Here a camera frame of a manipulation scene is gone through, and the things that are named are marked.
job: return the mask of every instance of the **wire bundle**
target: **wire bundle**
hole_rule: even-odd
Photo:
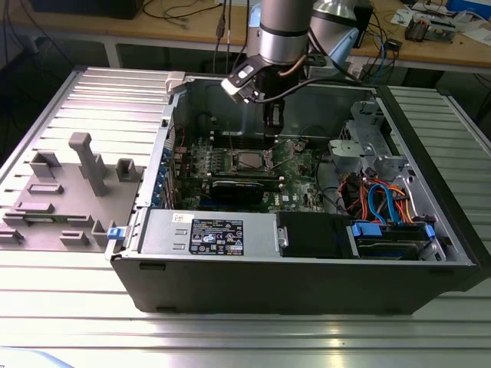
[[[396,186],[391,186],[387,182],[379,179],[367,179],[367,182],[372,182],[368,188],[365,181],[361,181],[359,185],[359,198],[350,204],[346,209],[347,212],[354,213],[359,206],[359,211],[355,217],[359,220],[369,221],[373,219],[373,222],[380,223],[382,225],[387,224],[387,220],[382,216],[381,212],[385,206],[388,208],[390,220],[397,225],[403,225],[405,223],[414,223],[413,218],[409,210],[409,199],[406,193]],[[340,194],[344,191],[344,188],[348,184],[348,179],[343,181],[339,189]],[[375,195],[382,194],[385,196],[384,201],[379,205],[378,209],[375,207]]]

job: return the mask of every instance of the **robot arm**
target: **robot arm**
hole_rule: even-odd
[[[264,103],[265,137],[277,136],[283,129],[285,101],[272,97],[298,85],[308,53],[309,30],[323,51],[338,50],[340,42],[356,26],[354,3],[355,0],[262,1],[259,54],[232,71],[222,87],[236,102],[254,102],[260,94],[272,99]],[[344,48],[345,54],[353,43]]]

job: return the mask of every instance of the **connector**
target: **connector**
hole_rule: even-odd
[[[222,14],[218,20],[218,25],[216,26],[216,38],[221,40],[225,34],[225,15]]]

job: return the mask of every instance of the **black plastic cover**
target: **black plastic cover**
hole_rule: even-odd
[[[341,215],[310,212],[278,212],[278,227],[286,228],[288,246],[282,257],[353,258],[346,227],[350,220]]]

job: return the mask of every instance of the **sticker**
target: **sticker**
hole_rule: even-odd
[[[194,219],[194,215],[192,213],[172,214],[172,222],[179,222],[181,224],[190,224],[193,219]]]
[[[242,220],[195,218],[190,222],[192,222],[190,253],[194,255],[244,255],[244,223]]]

